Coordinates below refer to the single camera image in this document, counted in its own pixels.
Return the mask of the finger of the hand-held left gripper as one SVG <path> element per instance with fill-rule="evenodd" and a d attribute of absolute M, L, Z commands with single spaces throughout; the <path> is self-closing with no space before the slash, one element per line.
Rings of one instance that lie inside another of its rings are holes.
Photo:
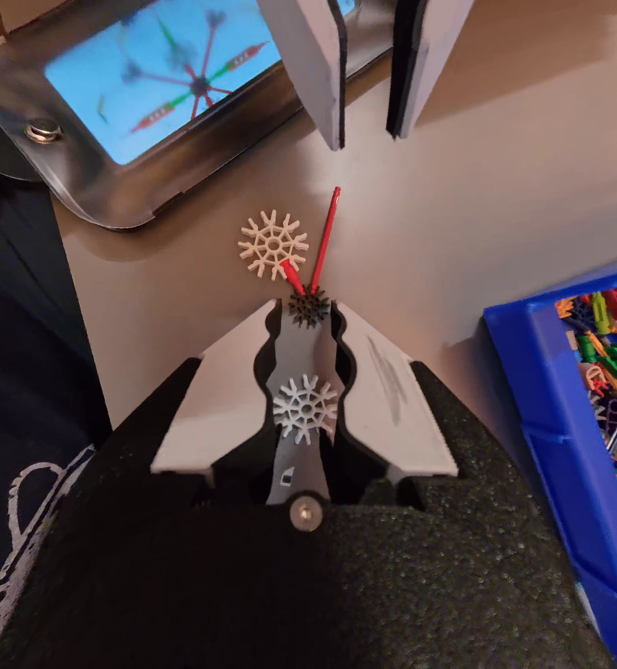
<path fill-rule="evenodd" d="M 393 138 L 408 137 L 473 4 L 473 1 L 397 2 L 386 124 Z"/>
<path fill-rule="evenodd" d="M 345 146 L 347 30 L 336 1 L 258 1 L 287 74 L 332 151 Z"/>

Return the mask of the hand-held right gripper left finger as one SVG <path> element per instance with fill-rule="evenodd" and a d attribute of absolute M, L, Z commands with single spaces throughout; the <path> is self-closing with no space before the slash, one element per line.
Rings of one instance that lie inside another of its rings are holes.
<path fill-rule="evenodd" d="M 263 472 L 276 449 L 267 382 L 276 368 L 282 302 L 271 299 L 199 356 L 151 464 L 154 474 Z"/>

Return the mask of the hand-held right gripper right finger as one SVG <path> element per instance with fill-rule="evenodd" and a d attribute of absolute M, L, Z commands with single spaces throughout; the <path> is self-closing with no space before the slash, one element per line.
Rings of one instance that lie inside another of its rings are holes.
<path fill-rule="evenodd" d="M 413 371 L 413 360 L 342 301 L 332 302 L 344 374 L 338 429 L 382 470 L 374 478 L 458 476 L 458 465 Z"/>

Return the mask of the white snowflake toy connector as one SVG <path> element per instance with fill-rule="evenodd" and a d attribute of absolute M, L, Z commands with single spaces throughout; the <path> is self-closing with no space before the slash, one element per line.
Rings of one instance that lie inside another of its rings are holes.
<path fill-rule="evenodd" d="M 249 217 L 247 225 L 241 227 L 241 234 L 246 237 L 238 241 L 239 256 L 249 260 L 248 270 L 263 278 L 266 270 L 271 273 L 271 280 L 287 279 L 287 272 L 282 263 L 288 261 L 290 267 L 298 271 L 305 263 L 305 253 L 309 250 L 307 233 L 300 230 L 300 222 L 290 213 L 279 217 L 276 210 L 270 214 L 261 212 L 257 218 Z"/>
<path fill-rule="evenodd" d="M 338 410 L 338 392 L 329 381 L 303 374 L 300 384 L 290 378 L 273 398 L 273 416 L 284 439 L 292 437 L 296 445 L 311 445 L 313 433 L 322 430 L 334 439 Z"/>

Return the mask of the black toy connector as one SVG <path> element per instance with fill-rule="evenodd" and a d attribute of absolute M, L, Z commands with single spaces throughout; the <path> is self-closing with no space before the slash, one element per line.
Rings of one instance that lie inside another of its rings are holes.
<path fill-rule="evenodd" d="M 330 299 L 320 287 L 315 293 L 306 289 L 304 295 L 299 294 L 297 289 L 293 289 L 289 300 L 289 313 L 293 323 L 299 326 L 305 324 L 309 329 L 318 325 L 329 315 Z"/>

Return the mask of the long red toy rod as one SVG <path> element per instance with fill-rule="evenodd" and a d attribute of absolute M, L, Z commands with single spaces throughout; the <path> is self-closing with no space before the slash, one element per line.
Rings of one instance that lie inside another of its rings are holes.
<path fill-rule="evenodd" d="M 309 289 L 309 292 L 311 294 L 316 294 L 317 289 L 319 287 L 321 273 L 322 273 L 323 265 L 325 263 L 327 250 L 328 250 L 328 247 L 329 247 L 330 235 L 331 235 L 331 231 L 332 231 L 332 228 L 333 228 L 333 223 L 335 221 L 335 217 L 336 217 L 336 213 L 337 213 L 337 207 L 338 207 L 338 201 L 340 199 L 340 195 L 341 195 L 341 188 L 337 186 L 334 189 L 333 194 L 332 194 L 332 198 L 330 200 L 329 211 L 327 213 L 327 218 L 326 218 L 326 221 L 325 221 L 325 225 L 323 227 L 321 243 L 320 243 L 318 255 L 317 255 L 317 258 L 316 258 L 316 262 L 314 264 L 314 270 L 313 270 L 311 283 L 310 283 L 310 289 Z"/>

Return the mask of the short red toy rod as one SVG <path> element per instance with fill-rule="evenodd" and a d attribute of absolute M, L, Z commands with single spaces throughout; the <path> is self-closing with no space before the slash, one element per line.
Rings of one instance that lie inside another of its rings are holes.
<path fill-rule="evenodd" d="M 286 258 L 280 263 L 280 268 L 282 269 L 282 272 L 287 280 L 287 282 L 292 286 L 294 291 L 300 296 L 304 297 L 306 295 L 306 291 L 304 289 L 304 286 L 301 282 L 301 279 L 298 275 L 297 270 L 295 269 L 294 265 L 290 261 L 289 258 Z"/>

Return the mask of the blue plastic bin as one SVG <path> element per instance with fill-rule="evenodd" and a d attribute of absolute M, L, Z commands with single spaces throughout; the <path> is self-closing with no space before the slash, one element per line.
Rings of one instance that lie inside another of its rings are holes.
<path fill-rule="evenodd" d="M 484 311 L 524 437 L 602 640 L 617 661 L 617 473 L 555 302 L 617 289 L 617 260 Z"/>

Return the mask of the phone with lit screen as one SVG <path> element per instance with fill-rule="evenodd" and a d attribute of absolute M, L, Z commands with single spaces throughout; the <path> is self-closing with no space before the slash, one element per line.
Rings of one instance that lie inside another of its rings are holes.
<path fill-rule="evenodd" d="M 131 169 L 192 131 L 228 136 L 283 66 L 257 1 L 150 1 L 45 65 L 113 166 Z"/>

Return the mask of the person's dark printed shirt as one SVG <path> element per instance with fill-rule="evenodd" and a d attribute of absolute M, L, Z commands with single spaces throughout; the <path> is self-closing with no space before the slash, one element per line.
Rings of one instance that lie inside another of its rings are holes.
<path fill-rule="evenodd" d="M 110 434 L 48 190 L 0 177 L 0 636 L 65 497 Z"/>

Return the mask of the pile of colourful toy pieces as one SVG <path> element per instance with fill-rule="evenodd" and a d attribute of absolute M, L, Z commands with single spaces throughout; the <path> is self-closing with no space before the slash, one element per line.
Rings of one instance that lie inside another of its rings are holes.
<path fill-rule="evenodd" d="M 617 478 L 617 287 L 560 299 L 555 310 Z"/>

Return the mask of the phone in metal holder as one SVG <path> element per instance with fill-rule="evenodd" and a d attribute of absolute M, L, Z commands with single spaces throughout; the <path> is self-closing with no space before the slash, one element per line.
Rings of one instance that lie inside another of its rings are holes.
<path fill-rule="evenodd" d="M 149 1 L 66 1 L 31 24 L 0 36 L 0 130 L 55 196 L 82 219 L 110 230 L 151 221 L 170 202 L 269 136 L 302 109 L 282 66 L 274 83 L 247 97 L 237 121 L 256 121 L 225 136 L 192 131 L 151 160 L 120 169 L 68 111 L 44 75 L 45 65 L 84 38 L 112 24 L 124 10 Z M 24 125 L 50 118 L 62 137 L 31 141 Z"/>

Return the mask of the silver holder bolt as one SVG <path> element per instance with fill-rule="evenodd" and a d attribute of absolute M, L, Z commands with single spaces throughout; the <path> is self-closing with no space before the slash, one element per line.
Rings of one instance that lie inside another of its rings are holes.
<path fill-rule="evenodd" d="M 62 128 L 50 118 L 33 118 L 24 125 L 24 134 L 33 142 L 47 145 L 62 137 Z"/>

